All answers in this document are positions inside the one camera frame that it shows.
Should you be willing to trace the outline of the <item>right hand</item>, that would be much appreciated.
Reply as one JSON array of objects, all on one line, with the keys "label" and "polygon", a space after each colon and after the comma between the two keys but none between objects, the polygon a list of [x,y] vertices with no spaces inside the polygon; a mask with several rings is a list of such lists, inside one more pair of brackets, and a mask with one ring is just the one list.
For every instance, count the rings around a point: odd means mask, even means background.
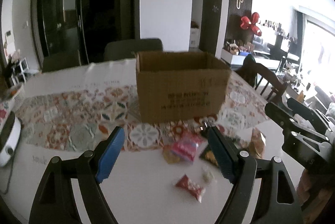
[{"label": "right hand", "polygon": [[307,169],[303,170],[296,188],[296,193],[301,207],[308,205],[308,203],[314,199],[318,190],[319,180],[320,175],[310,172]]}]

